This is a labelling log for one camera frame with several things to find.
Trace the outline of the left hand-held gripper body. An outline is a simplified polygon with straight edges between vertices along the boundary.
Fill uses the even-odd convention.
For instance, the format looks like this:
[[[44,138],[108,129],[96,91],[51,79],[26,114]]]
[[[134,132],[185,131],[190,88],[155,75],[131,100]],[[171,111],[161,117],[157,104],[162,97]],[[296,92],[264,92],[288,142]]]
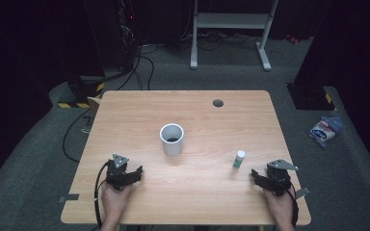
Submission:
[[[106,182],[117,191],[125,187],[123,181],[128,161],[128,158],[114,154],[107,163]]]

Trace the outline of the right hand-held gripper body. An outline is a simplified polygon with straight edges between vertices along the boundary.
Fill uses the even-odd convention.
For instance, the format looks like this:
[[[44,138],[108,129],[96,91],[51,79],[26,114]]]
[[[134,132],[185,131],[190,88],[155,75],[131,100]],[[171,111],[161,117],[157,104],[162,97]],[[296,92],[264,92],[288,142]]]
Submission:
[[[297,171],[299,168],[282,159],[278,159],[267,164],[266,173],[274,185],[273,192],[276,196],[283,195],[285,190],[291,187],[291,177],[288,170]]]

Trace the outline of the green and white glue stick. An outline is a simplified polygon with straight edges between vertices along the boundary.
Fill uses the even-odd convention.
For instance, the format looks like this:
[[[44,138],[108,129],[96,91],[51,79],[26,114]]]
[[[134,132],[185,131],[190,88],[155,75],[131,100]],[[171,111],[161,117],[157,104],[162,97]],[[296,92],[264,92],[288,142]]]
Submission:
[[[238,150],[237,153],[236,153],[236,156],[235,156],[235,159],[234,159],[234,162],[233,162],[233,167],[236,168],[236,169],[239,169],[241,164],[243,163],[244,161],[244,158],[246,156],[246,152],[243,151],[243,150]]]

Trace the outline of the white cup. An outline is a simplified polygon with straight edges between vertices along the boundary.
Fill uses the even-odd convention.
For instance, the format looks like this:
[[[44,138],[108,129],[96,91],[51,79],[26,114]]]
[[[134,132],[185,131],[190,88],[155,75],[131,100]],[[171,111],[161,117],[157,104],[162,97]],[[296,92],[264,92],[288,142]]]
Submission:
[[[180,125],[166,124],[160,129],[159,135],[167,155],[176,156],[182,153],[184,130]]]

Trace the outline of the person's right hand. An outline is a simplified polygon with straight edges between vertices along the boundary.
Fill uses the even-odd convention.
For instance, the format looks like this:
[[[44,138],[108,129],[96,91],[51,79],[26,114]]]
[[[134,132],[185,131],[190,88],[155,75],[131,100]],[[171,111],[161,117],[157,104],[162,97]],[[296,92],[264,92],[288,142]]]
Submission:
[[[277,224],[290,223],[293,217],[293,200],[288,192],[276,196],[268,190],[264,190],[270,214]]]

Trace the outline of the blue and white plastic packet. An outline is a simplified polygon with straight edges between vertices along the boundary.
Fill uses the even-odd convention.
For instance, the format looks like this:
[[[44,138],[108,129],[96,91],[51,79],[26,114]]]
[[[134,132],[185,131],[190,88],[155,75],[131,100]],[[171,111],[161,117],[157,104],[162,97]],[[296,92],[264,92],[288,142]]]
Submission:
[[[343,123],[338,116],[322,116],[309,131],[309,136],[315,139],[322,147],[327,146],[327,142],[341,133]]]

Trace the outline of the brown cardboard piece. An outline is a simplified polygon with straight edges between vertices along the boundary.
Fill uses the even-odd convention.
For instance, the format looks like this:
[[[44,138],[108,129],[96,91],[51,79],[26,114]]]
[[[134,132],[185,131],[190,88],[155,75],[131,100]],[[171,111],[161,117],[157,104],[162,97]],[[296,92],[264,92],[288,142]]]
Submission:
[[[87,100],[92,112],[96,114],[101,103],[101,99],[97,97],[88,97]]]

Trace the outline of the black stand with striped base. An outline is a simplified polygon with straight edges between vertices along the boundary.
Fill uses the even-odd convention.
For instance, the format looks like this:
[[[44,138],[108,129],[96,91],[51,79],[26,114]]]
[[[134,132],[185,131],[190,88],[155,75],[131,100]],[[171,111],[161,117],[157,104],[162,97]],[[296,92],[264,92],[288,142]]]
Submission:
[[[321,88],[310,88],[288,83],[286,85],[297,110],[334,111],[330,95]]]
[[[57,103],[60,108],[89,108],[88,98],[99,98],[104,79],[98,76],[77,76],[66,82]]]

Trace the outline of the dark equipment rack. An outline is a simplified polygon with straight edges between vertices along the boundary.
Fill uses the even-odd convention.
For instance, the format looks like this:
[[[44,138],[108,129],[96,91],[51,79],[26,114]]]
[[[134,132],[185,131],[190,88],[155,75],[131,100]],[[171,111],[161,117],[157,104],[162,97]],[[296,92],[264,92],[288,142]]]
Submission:
[[[130,69],[135,50],[128,0],[84,0],[104,69]]]

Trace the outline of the white metal stand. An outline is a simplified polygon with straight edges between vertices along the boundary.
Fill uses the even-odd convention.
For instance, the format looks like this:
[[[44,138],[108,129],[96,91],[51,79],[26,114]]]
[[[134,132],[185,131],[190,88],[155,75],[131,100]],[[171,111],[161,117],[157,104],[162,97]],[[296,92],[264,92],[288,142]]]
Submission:
[[[198,68],[198,29],[252,29],[263,31],[260,41],[255,45],[263,69],[265,71],[271,71],[272,67],[265,50],[265,45],[273,24],[277,6],[278,0],[272,0],[271,7],[267,13],[200,13],[198,11],[198,0],[194,0],[190,68]]]

